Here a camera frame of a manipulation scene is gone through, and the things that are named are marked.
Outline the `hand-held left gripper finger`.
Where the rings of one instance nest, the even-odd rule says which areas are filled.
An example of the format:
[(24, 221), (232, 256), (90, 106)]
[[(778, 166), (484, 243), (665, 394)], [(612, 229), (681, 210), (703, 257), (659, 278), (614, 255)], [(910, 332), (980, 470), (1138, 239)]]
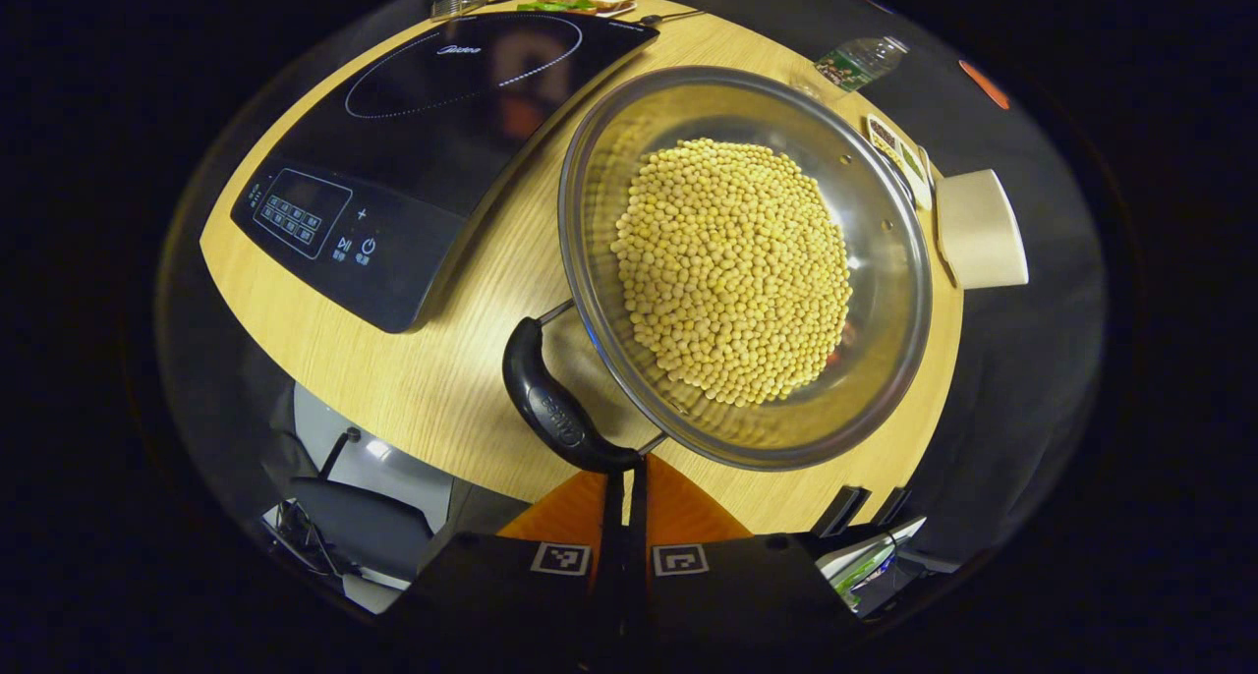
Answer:
[(623, 614), (623, 477), (580, 470), (494, 522), (453, 521), (392, 606), (418, 646), (587, 646)]
[(676, 467), (634, 472), (632, 553), (653, 646), (840, 646), (860, 621), (804, 534), (752, 534)]

